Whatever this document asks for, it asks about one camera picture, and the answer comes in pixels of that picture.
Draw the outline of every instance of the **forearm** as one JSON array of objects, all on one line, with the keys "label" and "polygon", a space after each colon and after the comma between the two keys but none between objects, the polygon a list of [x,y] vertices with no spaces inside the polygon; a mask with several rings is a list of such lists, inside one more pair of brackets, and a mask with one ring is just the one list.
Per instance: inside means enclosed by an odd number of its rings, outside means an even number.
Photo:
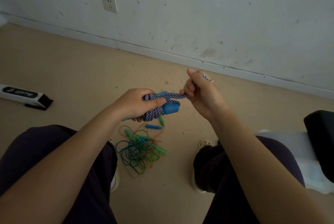
[{"label": "forearm", "polygon": [[120,120],[118,110],[107,107],[22,176],[0,197],[3,222],[61,223]]},{"label": "forearm", "polygon": [[228,108],[213,111],[212,127],[245,196],[263,223],[329,223],[308,192]]}]

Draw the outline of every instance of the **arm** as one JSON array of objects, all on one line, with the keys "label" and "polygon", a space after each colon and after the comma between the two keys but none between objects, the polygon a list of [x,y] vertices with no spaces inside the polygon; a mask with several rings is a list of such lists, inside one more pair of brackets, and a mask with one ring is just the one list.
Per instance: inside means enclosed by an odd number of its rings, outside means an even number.
[{"label": "arm", "polygon": [[143,101],[148,93],[153,91],[128,90],[22,176],[0,197],[2,222],[61,223],[116,125],[165,103],[163,98]]},{"label": "arm", "polygon": [[225,104],[213,82],[201,72],[188,74],[181,93],[211,123],[259,222],[330,223],[307,190]]}]

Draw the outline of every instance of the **logo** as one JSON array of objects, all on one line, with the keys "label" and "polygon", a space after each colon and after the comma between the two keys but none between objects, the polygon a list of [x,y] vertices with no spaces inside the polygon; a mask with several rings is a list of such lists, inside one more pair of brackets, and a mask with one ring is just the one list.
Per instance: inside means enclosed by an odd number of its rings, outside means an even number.
[{"label": "logo", "polygon": [[24,90],[24,89],[17,89],[13,87],[5,87],[2,89],[2,92],[17,95],[17,96],[24,96],[29,98],[36,98],[38,96],[38,93]]}]

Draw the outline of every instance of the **leg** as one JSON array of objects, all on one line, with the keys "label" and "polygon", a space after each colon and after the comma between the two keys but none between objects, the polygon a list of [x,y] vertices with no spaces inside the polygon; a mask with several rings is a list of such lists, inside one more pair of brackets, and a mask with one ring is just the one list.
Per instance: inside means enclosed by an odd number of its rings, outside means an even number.
[{"label": "leg", "polygon": [[[63,126],[49,125],[32,127],[19,135],[0,160],[0,195],[75,133]],[[110,184],[116,166],[115,149],[106,144],[91,167],[64,223],[116,223],[109,206]]]},{"label": "leg", "polygon": [[[297,162],[288,148],[273,139],[258,139],[305,186]],[[195,157],[194,170],[197,185],[215,193],[203,223],[258,223],[222,146],[201,149]]]}]

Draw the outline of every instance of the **shoe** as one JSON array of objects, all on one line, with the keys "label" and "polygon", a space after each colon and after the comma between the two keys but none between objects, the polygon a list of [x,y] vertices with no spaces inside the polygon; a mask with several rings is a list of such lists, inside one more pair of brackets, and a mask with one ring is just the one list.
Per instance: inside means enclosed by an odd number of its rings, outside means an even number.
[{"label": "shoe", "polygon": [[110,184],[110,193],[116,190],[119,184],[120,184],[120,174],[118,172],[118,168],[116,168],[115,175]]},{"label": "shoe", "polygon": [[[200,141],[198,143],[198,146],[197,146],[197,153],[202,149],[202,147],[204,146],[213,146],[212,142],[211,141]],[[195,192],[198,192],[198,193],[206,193],[206,191],[203,191],[202,189],[200,189],[197,184],[196,184],[196,181],[195,181],[195,171],[192,172],[192,178],[191,178],[191,185],[192,185],[192,188],[195,190]]]}]

